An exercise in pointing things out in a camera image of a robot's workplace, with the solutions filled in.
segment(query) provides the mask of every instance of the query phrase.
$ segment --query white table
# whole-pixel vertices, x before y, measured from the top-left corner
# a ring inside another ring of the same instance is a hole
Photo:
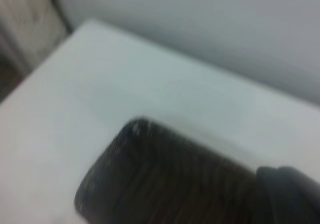
[[[0,223],[85,223],[77,187],[136,116],[320,181],[317,107],[91,21],[0,106]]]

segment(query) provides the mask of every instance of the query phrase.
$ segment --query white surface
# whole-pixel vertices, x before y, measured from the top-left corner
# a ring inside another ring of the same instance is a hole
[[[0,106],[0,223],[81,223],[80,181],[141,115],[251,169],[320,181],[318,109],[90,22]]]
[[[320,104],[320,0],[58,0]]]

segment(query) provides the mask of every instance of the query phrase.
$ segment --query white countertop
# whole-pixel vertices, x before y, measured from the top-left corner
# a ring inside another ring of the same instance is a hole
[[[0,223],[85,223],[75,192],[136,116],[320,181],[317,107],[91,21],[0,105]]]

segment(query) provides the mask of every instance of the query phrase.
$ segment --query white wall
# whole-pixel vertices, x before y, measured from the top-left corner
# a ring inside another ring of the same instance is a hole
[[[76,27],[99,17],[320,103],[320,0],[59,0]]]

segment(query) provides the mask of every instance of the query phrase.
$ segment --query dark object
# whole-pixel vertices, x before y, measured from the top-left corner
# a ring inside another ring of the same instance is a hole
[[[0,55],[0,103],[22,81],[21,75]]]
[[[261,167],[256,176],[257,223],[320,223],[320,186],[316,182],[290,167]]]
[[[128,123],[83,179],[91,224],[252,223],[255,176],[147,120]]]

